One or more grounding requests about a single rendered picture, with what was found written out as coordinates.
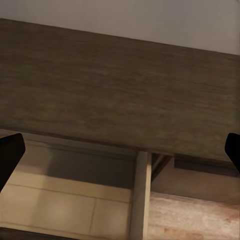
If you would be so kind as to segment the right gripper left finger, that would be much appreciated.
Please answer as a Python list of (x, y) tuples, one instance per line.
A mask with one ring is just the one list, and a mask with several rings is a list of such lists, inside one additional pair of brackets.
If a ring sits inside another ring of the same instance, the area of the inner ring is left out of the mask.
[(26, 152), (21, 133), (0, 138), (0, 192)]

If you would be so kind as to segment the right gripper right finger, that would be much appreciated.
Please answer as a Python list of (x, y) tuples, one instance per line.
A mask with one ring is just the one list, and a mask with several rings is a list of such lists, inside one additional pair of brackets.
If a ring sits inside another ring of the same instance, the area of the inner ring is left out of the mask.
[(229, 133), (224, 150), (240, 172), (240, 134)]

